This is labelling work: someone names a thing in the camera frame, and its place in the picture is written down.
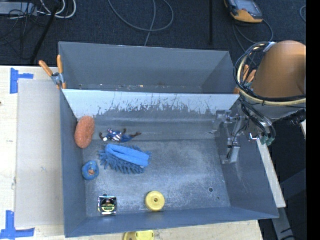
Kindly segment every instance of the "electronic device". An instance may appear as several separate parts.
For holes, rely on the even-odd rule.
[[[231,16],[241,23],[261,23],[263,14],[253,0],[224,0]]]

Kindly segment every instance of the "blue brush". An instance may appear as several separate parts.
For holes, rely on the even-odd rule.
[[[100,165],[104,165],[104,169],[110,166],[113,170],[124,174],[143,174],[145,167],[149,165],[151,152],[142,152],[138,146],[109,144],[104,146],[104,150],[99,151],[99,155]]]

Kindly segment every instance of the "metal bracket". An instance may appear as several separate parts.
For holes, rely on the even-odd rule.
[[[219,110],[216,112],[215,121],[213,122],[212,132],[217,132],[220,125],[223,123],[228,137],[226,154],[220,155],[220,159],[223,164],[235,163],[238,160],[238,155],[241,148],[241,146],[238,144],[237,134],[239,134],[245,117],[240,116],[239,114],[232,117],[231,113],[231,110]],[[233,131],[230,133],[228,125],[233,124],[234,122],[235,125]]]

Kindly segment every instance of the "orange handle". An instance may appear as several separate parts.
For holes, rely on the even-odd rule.
[[[56,57],[56,63],[57,63],[57,66],[58,66],[59,73],[62,74],[64,72],[64,67],[62,65],[62,61],[61,61],[61,56],[60,55],[58,55]]]
[[[44,71],[47,73],[49,77],[52,77],[54,73],[43,60],[39,61],[39,65],[44,69]]]

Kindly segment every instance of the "gray bin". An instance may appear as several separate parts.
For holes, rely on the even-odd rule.
[[[64,233],[67,238],[278,218],[256,143],[238,138],[236,163],[222,164],[227,133],[212,134],[217,111],[235,110],[238,96],[227,51],[60,42],[67,89],[60,93]],[[83,116],[95,119],[86,149],[74,139]],[[127,145],[152,153],[143,174],[100,166],[86,181],[108,128],[142,132]],[[161,211],[145,206],[159,191]],[[98,197],[117,197],[117,214],[103,216]]]

